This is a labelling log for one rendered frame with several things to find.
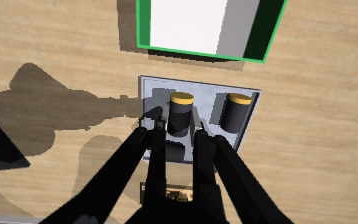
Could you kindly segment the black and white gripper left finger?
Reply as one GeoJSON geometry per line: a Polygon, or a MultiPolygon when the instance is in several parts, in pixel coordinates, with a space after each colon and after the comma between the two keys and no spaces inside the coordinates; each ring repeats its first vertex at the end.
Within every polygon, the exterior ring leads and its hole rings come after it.
{"type": "Polygon", "coordinates": [[[137,127],[87,185],[38,224],[104,224],[151,147],[139,224],[167,224],[166,134],[170,103],[154,129],[137,127]]]}

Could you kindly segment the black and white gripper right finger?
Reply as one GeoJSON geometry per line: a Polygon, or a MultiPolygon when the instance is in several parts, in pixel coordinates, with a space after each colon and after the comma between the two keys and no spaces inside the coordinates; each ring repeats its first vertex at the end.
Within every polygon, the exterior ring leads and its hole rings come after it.
{"type": "Polygon", "coordinates": [[[200,224],[227,224],[214,166],[242,224],[294,224],[279,210],[228,140],[222,135],[208,135],[196,106],[192,106],[189,127],[193,147],[192,200],[199,200],[200,224]]]}

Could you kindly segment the green open-top box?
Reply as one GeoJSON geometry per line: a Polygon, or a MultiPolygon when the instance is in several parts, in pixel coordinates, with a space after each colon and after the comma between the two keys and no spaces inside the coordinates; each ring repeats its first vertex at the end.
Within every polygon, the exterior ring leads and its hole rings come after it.
{"type": "Polygon", "coordinates": [[[288,0],[136,0],[137,47],[265,63],[288,0]]]}

